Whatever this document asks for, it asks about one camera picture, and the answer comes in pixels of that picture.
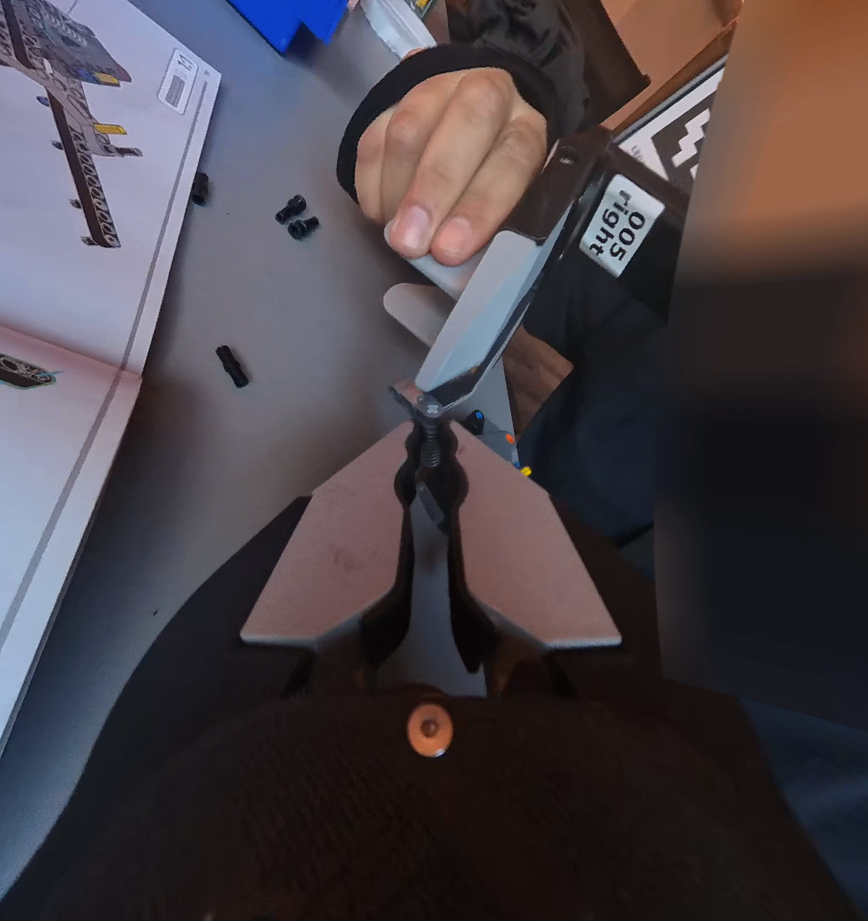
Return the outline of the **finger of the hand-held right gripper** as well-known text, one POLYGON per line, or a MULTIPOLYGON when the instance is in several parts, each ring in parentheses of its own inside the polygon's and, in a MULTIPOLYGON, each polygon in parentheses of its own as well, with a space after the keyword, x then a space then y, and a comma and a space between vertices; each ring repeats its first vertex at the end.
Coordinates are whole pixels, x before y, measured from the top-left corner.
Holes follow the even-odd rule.
POLYGON ((551 239, 537 242, 517 232, 499 232, 482 251, 459 267, 431 255, 414 267, 442 292, 465 285, 416 375, 418 390, 451 410, 471 397, 520 324, 551 254, 551 239))

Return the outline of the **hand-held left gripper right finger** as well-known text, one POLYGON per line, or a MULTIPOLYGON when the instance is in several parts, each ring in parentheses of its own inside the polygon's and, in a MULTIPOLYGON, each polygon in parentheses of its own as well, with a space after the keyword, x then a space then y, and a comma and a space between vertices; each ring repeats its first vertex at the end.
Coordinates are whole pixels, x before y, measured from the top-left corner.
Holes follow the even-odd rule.
POLYGON ((469 673, 510 674, 623 637, 540 486, 457 423, 449 461, 451 627, 469 673))

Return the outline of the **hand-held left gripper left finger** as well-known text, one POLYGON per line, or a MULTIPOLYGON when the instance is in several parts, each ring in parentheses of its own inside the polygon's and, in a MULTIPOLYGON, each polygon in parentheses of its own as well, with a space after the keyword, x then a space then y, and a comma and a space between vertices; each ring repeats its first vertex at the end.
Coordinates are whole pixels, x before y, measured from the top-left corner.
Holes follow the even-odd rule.
POLYGON ((415 565, 415 428, 391 431, 316 488, 240 631, 248 645, 354 644, 381 665, 405 639, 415 565))

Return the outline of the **small grey black lego part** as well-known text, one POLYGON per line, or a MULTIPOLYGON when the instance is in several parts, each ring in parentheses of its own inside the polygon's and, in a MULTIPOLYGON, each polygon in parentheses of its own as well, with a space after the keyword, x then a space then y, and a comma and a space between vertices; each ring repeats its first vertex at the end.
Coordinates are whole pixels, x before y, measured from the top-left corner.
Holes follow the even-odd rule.
POLYGON ((416 497, 432 524, 449 535, 455 477, 451 472, 451 433, 446 410, 434 396, 418 389, 410 380, 396 382, 390 391, 418 432, 416 497))

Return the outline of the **grey lego assembly colourful pins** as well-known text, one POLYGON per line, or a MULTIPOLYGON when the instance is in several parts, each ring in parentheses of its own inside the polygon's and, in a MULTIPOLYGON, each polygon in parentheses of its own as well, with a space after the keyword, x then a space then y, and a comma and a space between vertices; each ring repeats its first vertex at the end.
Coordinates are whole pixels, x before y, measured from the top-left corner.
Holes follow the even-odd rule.
POLYGON ((507 461, 526 477, 532 476, 532 468, 520 462, 515 436, 492 422, 480 410, 473 410, 459 419, 459 424, 486 447, 507 461))

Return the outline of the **lego instruction booklet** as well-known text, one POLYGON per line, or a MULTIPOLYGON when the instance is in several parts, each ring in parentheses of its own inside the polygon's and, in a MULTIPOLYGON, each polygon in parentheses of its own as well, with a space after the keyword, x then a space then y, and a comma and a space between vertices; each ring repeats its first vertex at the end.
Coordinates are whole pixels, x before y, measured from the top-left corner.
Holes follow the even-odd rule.
POLYGON ((138 397, 220 82, 130 2, 0 1, 0 759, 138 397))

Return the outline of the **person's right hand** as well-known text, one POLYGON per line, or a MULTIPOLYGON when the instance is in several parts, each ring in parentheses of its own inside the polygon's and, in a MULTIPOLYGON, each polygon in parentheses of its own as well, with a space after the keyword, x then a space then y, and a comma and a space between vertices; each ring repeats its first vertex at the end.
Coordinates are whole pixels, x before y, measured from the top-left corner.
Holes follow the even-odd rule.
POLYGON ((496 235, 547 154, 547 123, 507 71, 432 76, 360 137, 357 202, 402 257, 458 266, 496 235))

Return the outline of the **person's dark trousers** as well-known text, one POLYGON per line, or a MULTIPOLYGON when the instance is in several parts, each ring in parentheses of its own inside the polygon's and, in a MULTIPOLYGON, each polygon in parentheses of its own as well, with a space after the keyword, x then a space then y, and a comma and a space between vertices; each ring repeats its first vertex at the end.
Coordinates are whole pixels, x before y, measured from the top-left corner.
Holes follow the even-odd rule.
POLYGON ((522 329, 570 365, 520 440, 533 480, 621 549, 654 522, 665 321, 583 255, 560 267, 522 329))

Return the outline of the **brown cardboard box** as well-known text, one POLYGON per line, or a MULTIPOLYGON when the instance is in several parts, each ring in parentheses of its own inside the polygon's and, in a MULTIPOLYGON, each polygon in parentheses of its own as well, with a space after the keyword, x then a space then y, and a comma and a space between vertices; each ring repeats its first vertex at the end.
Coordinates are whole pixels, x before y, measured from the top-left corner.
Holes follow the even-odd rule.
POLYGON ((741 1, 602 1, 609 24, 591 40, 600 114, 621 132, 730 48, 741 1))

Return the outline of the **white plastic bag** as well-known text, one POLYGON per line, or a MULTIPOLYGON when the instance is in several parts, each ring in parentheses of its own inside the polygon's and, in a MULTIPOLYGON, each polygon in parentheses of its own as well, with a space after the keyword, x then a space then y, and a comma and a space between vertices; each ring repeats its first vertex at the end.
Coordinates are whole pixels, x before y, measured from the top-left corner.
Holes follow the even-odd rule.
POLYGON ((436 2, 360 1, 359 6, 371 29, 399 60, 439 44, 427 23, 436 2))

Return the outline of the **blue plastic bin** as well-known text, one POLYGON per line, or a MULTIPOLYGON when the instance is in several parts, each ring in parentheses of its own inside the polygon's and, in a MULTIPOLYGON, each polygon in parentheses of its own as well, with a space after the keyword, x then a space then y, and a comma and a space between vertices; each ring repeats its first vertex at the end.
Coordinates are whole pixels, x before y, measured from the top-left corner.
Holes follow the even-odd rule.
POLYGON ((277 52, 286 52, 305 30, 328 45, 351 8, 350 1, 229 1, 277 52))

